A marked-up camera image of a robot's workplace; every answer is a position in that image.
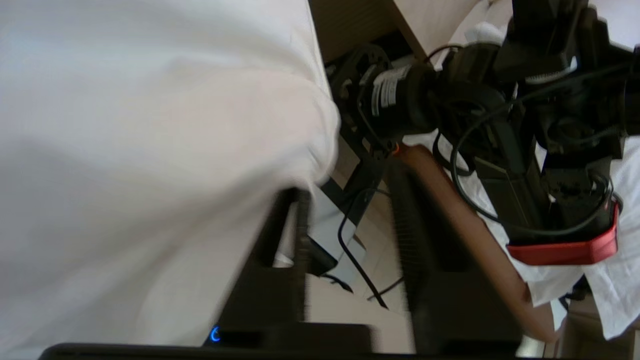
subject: white sheet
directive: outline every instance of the white sheet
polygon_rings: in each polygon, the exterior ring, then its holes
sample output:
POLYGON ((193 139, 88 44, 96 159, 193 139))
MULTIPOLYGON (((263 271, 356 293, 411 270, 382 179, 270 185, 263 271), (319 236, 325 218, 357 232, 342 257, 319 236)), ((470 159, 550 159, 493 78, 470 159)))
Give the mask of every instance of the white sheet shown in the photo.
POLYGON ((0 3, 0 357, 199 345, 276 190, 335 159, 306 1, 0 3))
MULTIPOLYGON (((608 20, 609 36, 613 42, 629 48, 640 43, 640 25, 637 22, 640 17, 640 1, 592 0, 591 4, 596 6, 600 17, 608 20)), ((481 22, 493 24, 504 34, 511 14, 509 0, 500 0, 491 6, 488 1, 482 1, 458 27, 451 43, 466 43, 470 33, 479 29, 474 30, 474 26, 481 22)), ((422 143, 430 149, 435 135, 436 132, 405 138, 405 142, 422 143)), ((445 157, 451 154, 449 143, 441 140, 439 148, 445 157)), ((540 147, 536 155, 540 162, 544 157, 540 147)), ((621 334, 640 315, 640 277, 637 276, 640 274, 640 188, 636 186, 637 179, 640 179, 640 139, 627 140, 624 159, 611 164, 611 177, 616 191, 625 201, 625 209, 619 221, 618 253, 615 256, 591 266, 528 266, 509 257, 522 278, 527 281, 536 306, 569 292, 582 275, 586 275, 602 319, 604 337, 607 339, 621 334)), ((476 203, 493 211, 476 174, 461 178, 461 183, 476 203)), ((504 246, 508 237, 502 226, 487 219, 485 222, 506 252, 504 246)))

